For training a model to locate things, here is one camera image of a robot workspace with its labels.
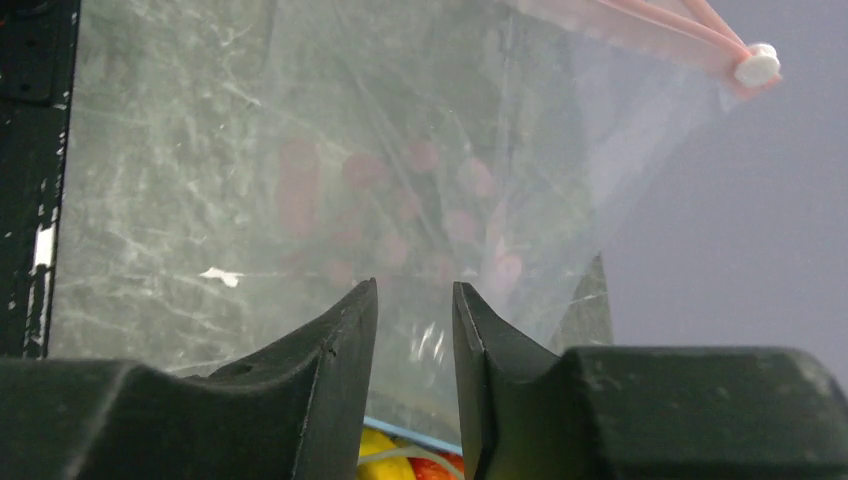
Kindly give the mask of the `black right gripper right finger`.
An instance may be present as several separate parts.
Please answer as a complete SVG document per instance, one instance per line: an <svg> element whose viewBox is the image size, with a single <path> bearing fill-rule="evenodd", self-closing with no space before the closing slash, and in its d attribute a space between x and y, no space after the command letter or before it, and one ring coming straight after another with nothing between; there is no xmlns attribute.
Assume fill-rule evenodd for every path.
<svg viewBox="0 0 848 480"><path fill-rule="evenodd" d="M579 346L554 354L453 286L469 479L843 479L847 399L775 347Z"/></svg>

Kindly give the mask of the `yellow banana bunch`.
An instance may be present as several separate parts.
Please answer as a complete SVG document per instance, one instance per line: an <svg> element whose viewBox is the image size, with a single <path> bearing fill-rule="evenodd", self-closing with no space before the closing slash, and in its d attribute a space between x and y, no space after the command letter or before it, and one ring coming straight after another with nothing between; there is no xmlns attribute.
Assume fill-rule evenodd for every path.
<svg viewBox="0 0 848 480"><path fill-rule="evenodd" d="M362 432L359 447L359 480L416 480L416 474L399 446L386 434L371 428Z"/></svg>

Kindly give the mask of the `clear zip top bag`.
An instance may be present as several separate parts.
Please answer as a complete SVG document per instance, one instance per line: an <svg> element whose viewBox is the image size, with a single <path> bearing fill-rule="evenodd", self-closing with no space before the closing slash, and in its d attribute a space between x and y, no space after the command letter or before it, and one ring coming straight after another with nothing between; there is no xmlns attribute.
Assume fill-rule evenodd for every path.
<svg viewBox="0 0 848 480"><path fill-rule="evenodd" d="M459 444L452 285L612 340L601 252L774 50L695 1L85 1L48 351L207 374L375 279L365 416Z"/></svg>

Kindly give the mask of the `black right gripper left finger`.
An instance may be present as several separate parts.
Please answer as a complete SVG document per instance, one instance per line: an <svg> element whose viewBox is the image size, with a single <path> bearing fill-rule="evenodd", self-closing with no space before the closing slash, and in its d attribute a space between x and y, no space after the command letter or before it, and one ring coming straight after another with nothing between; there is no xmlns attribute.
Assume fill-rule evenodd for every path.
<svg viewBox="0 0 848 480"><path fill-rule="evenodd" d="M374 280L206 376L129 360L1 363L5 479L352 479Z"/></svg>

